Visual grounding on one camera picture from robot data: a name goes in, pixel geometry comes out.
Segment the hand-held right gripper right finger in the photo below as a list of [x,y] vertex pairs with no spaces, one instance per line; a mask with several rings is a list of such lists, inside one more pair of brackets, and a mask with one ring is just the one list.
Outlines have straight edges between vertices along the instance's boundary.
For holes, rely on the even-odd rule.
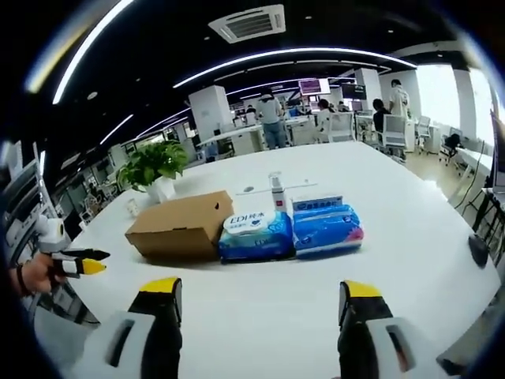
[[434,377],[429,341],[369,284],[340,283],[338,353],[342,378]]

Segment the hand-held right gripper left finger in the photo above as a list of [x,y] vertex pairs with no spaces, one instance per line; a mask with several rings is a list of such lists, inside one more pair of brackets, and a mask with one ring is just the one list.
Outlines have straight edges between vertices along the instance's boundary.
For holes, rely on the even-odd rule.
[[75,378],[177,378],[182,348],[181,279],[146,283],[126,311],[84,342]]

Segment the person's left hand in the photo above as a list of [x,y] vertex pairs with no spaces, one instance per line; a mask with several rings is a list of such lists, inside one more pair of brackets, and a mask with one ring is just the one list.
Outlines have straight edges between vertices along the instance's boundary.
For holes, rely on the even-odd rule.
[[18,266],[15,278],[22,295],[49,293],[53,285],[65,281],[64,276],[57,276],[53,270],[53,259],[44,253],[36,254],[30,261]]

